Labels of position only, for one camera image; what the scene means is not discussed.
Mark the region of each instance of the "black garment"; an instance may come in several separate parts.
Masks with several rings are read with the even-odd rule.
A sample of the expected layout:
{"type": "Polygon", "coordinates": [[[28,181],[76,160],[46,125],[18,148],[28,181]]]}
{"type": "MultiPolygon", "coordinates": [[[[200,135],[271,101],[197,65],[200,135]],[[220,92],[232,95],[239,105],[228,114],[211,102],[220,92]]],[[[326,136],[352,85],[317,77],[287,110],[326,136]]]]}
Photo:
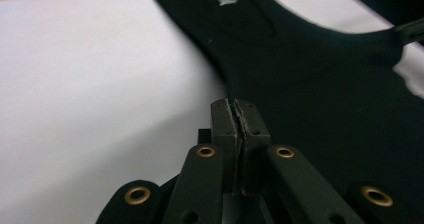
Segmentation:
{"type": "Polygon", "coordinates": [[[424,210],[424,102],[392,71],[396,29],[343,34],[274,0],[157,0],[206,53],[230,99],[255,103],[342,195],[357,181],[424,210]]]}

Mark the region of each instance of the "metal rivet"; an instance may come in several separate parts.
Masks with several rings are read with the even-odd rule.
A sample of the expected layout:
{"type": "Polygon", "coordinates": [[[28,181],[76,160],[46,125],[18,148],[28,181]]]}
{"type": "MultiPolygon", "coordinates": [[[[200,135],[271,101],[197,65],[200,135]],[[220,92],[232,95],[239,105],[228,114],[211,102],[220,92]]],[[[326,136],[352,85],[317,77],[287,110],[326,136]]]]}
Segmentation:
{"type": "Polygon", "coordinates": [[[125,194],[125,202],[130,205],[139,205],[150,197],[150,190],[147,187],[139,186],[139,187],[133,187],[127,191],[125,194]],[[136,192],[141,192],[142,195],[140,197],[134,198],[133,194],[136,192]]]}
{"type": "Polygon", "coordinates": [[[201,147],[197,149],[197,155],[201,157],[211,157],[215,154],[215,150],[210,147],[201,147]]]}
{"type": "Polygon", "coordinates": [[[278,156],[282,157],[282,158],[292,158],[294,157],[294,152],[291,151],[288,148],[285,147],[280,147],[275,149],[275,154],[277,154],[278,156]]]}
{"type": "Polygon", "coordinates": [[[370,186],[362,188],[362,195],[370,202],[383,207],[393,205],[393,199],[383,191],[370,186]]]}

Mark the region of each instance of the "white surface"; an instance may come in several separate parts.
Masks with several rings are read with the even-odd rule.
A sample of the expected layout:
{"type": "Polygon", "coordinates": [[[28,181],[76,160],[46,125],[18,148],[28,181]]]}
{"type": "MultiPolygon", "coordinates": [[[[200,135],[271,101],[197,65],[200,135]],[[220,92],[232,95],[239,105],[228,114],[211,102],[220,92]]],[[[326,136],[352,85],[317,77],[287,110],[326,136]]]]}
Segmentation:
{"type": "MultiPolygon", "coordinates": [[[[279,1],[345,32],[389,26],[353,0],[279,1]]],[[[94,223],[123,184],[178,173],[225,96],[152,0],[3,1],[0,33],[0,223],[94,223]]],[[[408,45],[397,67],[421,94],[423,60],[408,45]]]]}

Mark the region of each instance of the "black clamp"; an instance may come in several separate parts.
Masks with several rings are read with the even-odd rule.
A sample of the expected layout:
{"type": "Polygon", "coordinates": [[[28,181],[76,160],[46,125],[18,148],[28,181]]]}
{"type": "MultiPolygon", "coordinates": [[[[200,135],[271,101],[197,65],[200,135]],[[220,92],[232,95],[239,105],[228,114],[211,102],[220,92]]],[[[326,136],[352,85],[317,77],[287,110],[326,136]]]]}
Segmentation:
{"type": "Polygon", "coordinates": [[[124,185],[97,223],[424,223],[395,195],[368,183],[352,186],[348,205],[299,150],[272,144],[252,103],[218,100],[211,117],[179,176],[160,187],[141,180],[124,185]]]}

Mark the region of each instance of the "metal grommet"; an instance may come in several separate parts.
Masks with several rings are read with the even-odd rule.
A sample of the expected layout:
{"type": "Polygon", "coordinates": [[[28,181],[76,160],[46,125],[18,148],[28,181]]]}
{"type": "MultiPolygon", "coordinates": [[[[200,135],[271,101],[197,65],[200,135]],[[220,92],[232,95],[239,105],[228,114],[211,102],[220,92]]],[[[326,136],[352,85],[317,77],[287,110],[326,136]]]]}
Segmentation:
{"type": "Polygon", "coordinates": [[[282,158],[292,158],[294,157],[294,152],[288,148],[280,147],[275,149],[275,154],[282,158]]]}
{"type": "Polygon", "coordinates": [[[150,197],[150,190],[147,187],[139,186],[139,187],[133,187],[127,191],[125,194],[125,202],[130,205],[139,205],[150,197]],[[139,197],[134,197],[134,193],[140,192],[139,197]]]}
{"type": "Polygon", "coordinates": [[[211,157],[215,154],[215,150],[210,147],[201,147],[197,149],[197,155],[201,157],[211,157]]]}
{"type": "Polygon", "coordinates": [[[370,202],[383,207],[393,205],[393,199],[383,191],[370,186],[362,188],[362,195],[370,202]]]}

